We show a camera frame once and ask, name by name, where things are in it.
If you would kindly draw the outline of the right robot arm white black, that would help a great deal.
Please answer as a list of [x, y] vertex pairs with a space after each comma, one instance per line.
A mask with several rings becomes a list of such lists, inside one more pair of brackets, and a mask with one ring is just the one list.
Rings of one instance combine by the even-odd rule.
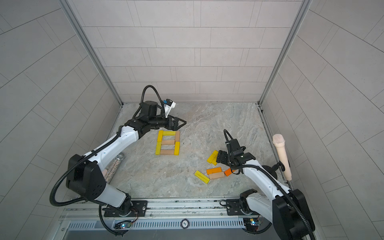
[[226, 138], [226, 151], [219, 151], [217, 162], [227, 165], [230, 172], [244, 174], [260, 189], [250, 189], [239, 199], [227, 200], [224, 207], [230, 216], [244, 214], [245, 231], [261, 234], [274, 227], [282, 240], [314, 240], [316, 229], [308, 203], [300, 190], [291, 190], [277, 180], [276, 170], [284, 165], [262, 166], [256, 158], [240, 146], [238, 140]]

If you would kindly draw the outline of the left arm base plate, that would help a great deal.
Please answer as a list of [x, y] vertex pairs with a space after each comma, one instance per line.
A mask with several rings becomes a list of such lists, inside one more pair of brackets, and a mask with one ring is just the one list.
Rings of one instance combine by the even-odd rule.
[[104, 217], [144, 217], [146, 214], [148, 201], [131, 200], [129, 203], [123, 203], [119, 208], [107, 205], [104, 211]]

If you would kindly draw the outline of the yellow block bottom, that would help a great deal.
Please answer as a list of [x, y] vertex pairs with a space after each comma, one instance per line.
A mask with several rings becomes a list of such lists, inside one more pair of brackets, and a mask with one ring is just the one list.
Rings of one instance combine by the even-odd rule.
[[180, 142], [175, 142], [174, 155], [178, 156], [180, 153]]

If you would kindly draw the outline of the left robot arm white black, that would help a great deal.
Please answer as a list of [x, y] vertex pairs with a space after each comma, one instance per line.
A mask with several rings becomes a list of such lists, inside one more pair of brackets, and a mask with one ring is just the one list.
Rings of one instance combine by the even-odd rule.
[[[83, 156], [72, 156], [68, 170], [58, 179], [50, 193], [51, 205], [62, 207], [90, 201], [102, 206], [108, 205], [126, 215], [131, 208], [130, 195], [109, 185], [102, 172], [118, 154], [150, 130], [165, 128], [177, 131], [185, 126], [186, 121], [170, 115], [175, 106], [176, 103], [170, 99], [162, 101], [160, 105], [154, 101], [141, 103], [134, 117], [119, 126], [113, 137]], [[66, 202], [56, 201], [56, 193], [62, 182], [77, 193], [79, 198]]]

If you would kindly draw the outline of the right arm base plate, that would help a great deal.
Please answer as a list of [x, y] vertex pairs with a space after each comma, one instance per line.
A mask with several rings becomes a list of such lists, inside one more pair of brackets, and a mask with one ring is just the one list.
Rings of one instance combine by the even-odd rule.
[[228, 216], [257, 216], [258, 213], [246, 209], [240, 199], [227, 199], [225, 200], [225, 207]]

